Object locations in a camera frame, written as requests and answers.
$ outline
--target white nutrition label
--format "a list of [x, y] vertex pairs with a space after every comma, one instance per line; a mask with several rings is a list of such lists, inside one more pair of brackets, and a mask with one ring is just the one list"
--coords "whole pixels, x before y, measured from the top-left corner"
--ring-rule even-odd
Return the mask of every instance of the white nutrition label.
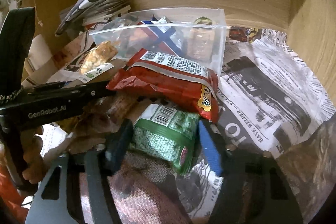
[[95, 69], [90, 70], [86, 74], [79, 76], [78, 79], [82, 81], [83, 83], [88, 83], [92, 79], [96, 78], [98, 75], [102, 74], [104, 71], [107, 71], [113, 67], [114, 66], [110, 63], [104, 63], [96, 67]]
[[165, 54], [162, 52], [155, 53], [147, 51], [140, 59], [152, 61], [180, 71], [191, 73], [193, 75], [200, 75], [208, 78], [208, 69], [206, 67], [201, 66], [197, 62], [193, 62], [178, 56]]

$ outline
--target red snack package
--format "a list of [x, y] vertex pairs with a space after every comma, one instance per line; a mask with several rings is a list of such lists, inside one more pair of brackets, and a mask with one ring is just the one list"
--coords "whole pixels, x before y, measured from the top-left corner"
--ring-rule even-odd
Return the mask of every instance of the red snack package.
[[142, 48], [108, 83], [109, 90], [124, 90], [146, 97], [164, 97], [188, 112], [218, 121], [215, 91], [218, 77], [200, 64]]

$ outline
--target orange cloth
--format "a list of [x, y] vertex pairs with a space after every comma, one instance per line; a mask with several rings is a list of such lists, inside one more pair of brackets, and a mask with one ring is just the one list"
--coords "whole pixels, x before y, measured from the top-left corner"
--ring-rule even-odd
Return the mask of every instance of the orange cloth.
[[25, 223], [28, 209], [21, 207], [24, 198], [13, 186], [5, 166], [0, 166], [0, 196], [13, 216], [22, 224]]

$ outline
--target plastic container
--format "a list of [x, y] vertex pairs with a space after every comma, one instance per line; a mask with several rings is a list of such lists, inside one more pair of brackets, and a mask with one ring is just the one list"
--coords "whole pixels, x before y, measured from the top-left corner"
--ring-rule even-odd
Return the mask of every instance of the plastic container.
[[[164, 16], [167, 19], [164, 23], [148, 22]], [[210, 20], [199, 20], [201, 17]], [[119, 40], [119, 52], [115, 58], [129, 59], [145, 48], [198, 62], [217, 75], [221, 74], [226, 39], [223, 9], [161, 8], [131, 12], [125, 18], [128, 26], [90, 34], [96, 43]]]

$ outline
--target screw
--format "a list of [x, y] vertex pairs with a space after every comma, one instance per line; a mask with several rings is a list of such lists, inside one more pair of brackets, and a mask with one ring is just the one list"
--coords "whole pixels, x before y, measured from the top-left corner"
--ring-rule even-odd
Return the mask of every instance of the screw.
[[103, 143], [98, 144], [98, 145], [96, 145], [96, 146], [94, 147], [94, 149], [95, 149], [96, 151], [102, 151], [102, 150], [105, 149], [105, 145], [104, 145]]
[[225, 149], [226, 149], [226, 150], [229, 150], [229, 151], [235, 151], [236, 148], [237, 148], [237, 147], [236, 147], [234, 144], [227, 144], [227, 145], [225, 146]]
[[272, 153], [269, 152], [269, 151], [264, 151], [262, 155], [263, 155], [263, 157], [265, 157], [265, 158], [272, 158], [272, 157], [273, 157], [273, 156], [272, 156]]
[[64, 152], [62, 152], [61, 155], [59, 155], [59, 157], [60, 158], [65, 158], [67, 155], [68, 155], [68, 153], [64, 151]]

